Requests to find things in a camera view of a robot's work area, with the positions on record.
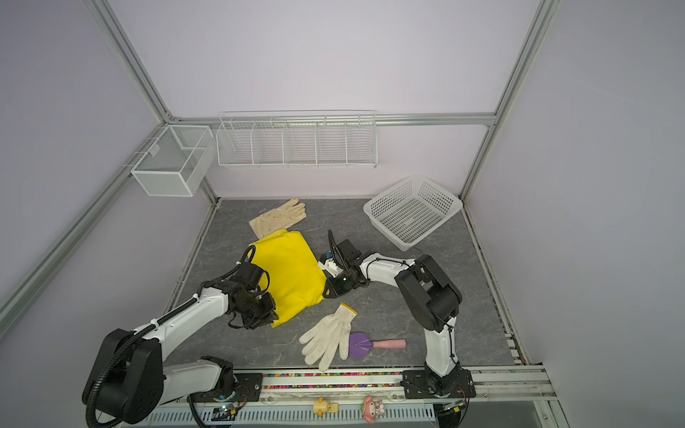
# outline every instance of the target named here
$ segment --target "yellow cloth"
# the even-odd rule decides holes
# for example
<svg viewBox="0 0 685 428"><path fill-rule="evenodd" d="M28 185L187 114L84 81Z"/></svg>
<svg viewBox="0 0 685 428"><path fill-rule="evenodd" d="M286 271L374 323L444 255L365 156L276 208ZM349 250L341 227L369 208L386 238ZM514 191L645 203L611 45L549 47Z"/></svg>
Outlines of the yellow cloth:
<svg viewBox="0 0 685 428"><path fill-rule="evenodd" d="M298 231L277 230L253 244L257 251L252 262L269 272L269 292L276 303L277 327L306 307L323 300L326 275L319 269L316 257ZM266 287L266 275L260 281Z"/></svg>

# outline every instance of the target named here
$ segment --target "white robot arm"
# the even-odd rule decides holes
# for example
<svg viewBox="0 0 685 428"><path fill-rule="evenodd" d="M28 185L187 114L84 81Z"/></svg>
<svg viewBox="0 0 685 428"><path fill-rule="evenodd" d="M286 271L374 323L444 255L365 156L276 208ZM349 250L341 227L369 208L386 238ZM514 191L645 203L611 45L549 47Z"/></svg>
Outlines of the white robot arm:
<svg viewBox="0 0 685 428"><path fill-rule="evenodd" d="M190 335L224 314L242 316L242 325L229 323L233 328L254 329L277 319L273 297L259 287L262 275L269 274L251 263L254 251L250 246L234 269L203 282L190 300L168 314L105 337L82 395L90 428L109 428L122 420L136 424L157 405L198 392L215 401L235 399L240 386L228 361L207 356L166 368L162 363ZM115 419L100 423L96 410Z"/></svg>
<svg viewBox="0 0 685 428"><path fill-rule="evenodd" d="M319 258L319 267L329 274L323 296L339 297L371 281L398 287L413 317L424 328L426 389L436 396L453 392L460 372L465 371L460 368L454 340L462 295L445 272L426 254L416 259L363 255L348 240L336 244L331 231L329 243L331 251Z"/></svg>

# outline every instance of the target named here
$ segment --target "gray marble floor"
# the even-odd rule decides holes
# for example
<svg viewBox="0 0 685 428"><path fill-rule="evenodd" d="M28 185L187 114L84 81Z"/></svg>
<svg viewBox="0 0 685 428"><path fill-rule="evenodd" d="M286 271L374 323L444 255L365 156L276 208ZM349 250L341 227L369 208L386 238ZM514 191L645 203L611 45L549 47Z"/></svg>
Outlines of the gray marble floor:
<svg viewBox="0 0 685 428"><path fill-rule="evenodd" d="M179 302L185 301L205 279L215 278L235 266L247 245L256 240L248 221L284 201L222 201L200 248ZM327 230L338 242L350 239L361 252L378 251L391 257L411 258L430 254L461 290L455 337L459 359L467 366L513 364L504 332L495 311L485 276L461 213L421 241L402 252L371 225L362 211L364 199L307 199L307 218L291 227L299 230L314 255L328 251ZM324 299L276 328L235 330L222 316L202 327L176 348L166 364L195 361L213 355L234 363L236 368L305 366L297 338L322 317L335 312L341 302L356 310L352 331L363 331L372 340L404 338L406 349L371 349L363 360L341 360L332 367L420 366L425 359L423 329L413 319L396 287L372 283L352 290L339 299Z"/></svg>

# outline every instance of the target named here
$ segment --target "purple toy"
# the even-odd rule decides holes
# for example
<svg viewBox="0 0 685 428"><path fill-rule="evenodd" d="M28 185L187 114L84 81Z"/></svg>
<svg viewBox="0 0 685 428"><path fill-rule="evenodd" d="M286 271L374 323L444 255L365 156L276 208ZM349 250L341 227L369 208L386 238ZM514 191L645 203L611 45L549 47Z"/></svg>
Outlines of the purple toy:
<svg viewBox="0 0 685 428"><path fill-rule="evenodd" d="M406 348L404 339L378 340L371 342L365 333L352 333L349 335L349 356L352 358L364 358L371 348L400 349Z"/></svg>

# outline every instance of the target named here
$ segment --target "colorful bead strip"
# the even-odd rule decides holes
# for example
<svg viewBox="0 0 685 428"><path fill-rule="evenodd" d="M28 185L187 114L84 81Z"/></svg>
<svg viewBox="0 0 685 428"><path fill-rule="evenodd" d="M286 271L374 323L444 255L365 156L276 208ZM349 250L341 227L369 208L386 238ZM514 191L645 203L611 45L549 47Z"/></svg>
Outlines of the colorful bead strip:
<svg viewBox="0 0 685 428"><path fill-rule="evenodd" d="M264 377L384 376L401 374L402 372L269 373L265 374Z"/></svg>
<svg viewBox="0 0 685 428"><path fill-rule="evenodd" d="M292 389L318 389L318 388L390 388L399 386L399 383L346 383L340 385L274 385L265 386L265 390L292 390Z"/></svg>

